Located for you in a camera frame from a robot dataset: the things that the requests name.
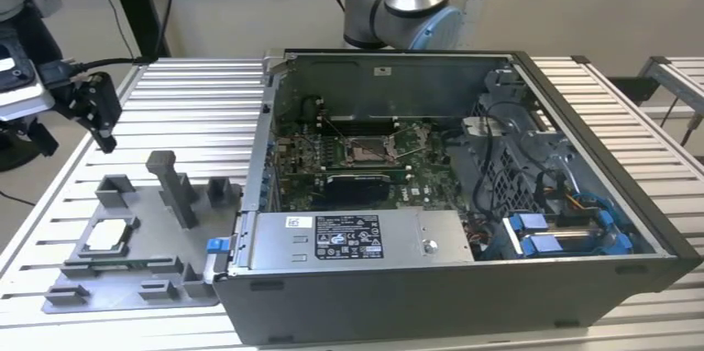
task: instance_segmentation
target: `black pole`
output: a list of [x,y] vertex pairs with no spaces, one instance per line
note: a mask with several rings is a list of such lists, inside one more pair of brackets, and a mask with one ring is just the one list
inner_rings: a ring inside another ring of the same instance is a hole
[[[159,38],[160,25],[154,0],[120,0],[120,4],[132,28],[134,39],[140,47],[140,53],[143,56],[151,56]],[[158,57],[171,57],[166,41],[162,41],[156,55]]]

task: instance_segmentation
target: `barcode label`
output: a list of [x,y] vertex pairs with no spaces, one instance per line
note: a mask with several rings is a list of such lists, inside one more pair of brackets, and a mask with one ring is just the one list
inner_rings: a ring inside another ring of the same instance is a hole
[[286,217],[286,227],[310,229],[313,227],[313,217]]

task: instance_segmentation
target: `yellow wire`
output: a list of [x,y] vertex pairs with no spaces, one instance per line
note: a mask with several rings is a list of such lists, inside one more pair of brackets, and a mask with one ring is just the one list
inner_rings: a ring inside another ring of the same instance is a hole
[[568,198],[568,200],[569,200],[569,201],[570,201],[570,202],[572,202],[572,203],[573,203],[580,209],[586,209],[586,208],[580,204],[580,202],[574,200],[574,198],[573,198],[569,194],[565,194],[564,196]]

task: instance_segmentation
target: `motherboard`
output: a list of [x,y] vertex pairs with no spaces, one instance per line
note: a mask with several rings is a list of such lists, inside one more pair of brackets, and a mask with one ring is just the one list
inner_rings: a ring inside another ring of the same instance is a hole
[[469,211],[433,121],[318,118],[277,136],[281,211],[395,209]]

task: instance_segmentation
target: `aluminum extrusion table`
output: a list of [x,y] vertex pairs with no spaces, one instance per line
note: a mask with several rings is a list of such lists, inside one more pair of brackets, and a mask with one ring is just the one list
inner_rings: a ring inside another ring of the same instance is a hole
[[[641,114],[590,64],[536,58],[596,135],[647,194],[704,254],[704,169]],[[131,70],[119,87],[124,105],[118,149],[77,145],[56,180],[0,255],[0,348],[238,349],[222,306],[47,315],[45,292],[96,208],[106,174],[156,185],[144,168],[150,151],[171,149],[194,183],[228,176],[244,184],[263,87],[262,62],[164,59]],[[586,329],[544,330],[317,350],[541,349],[653,350],[704,348],[704,267],[665,292],[631,297]]]
[[652,57],[640,76],[653,77],[695,112],[704,115],[703,57]]

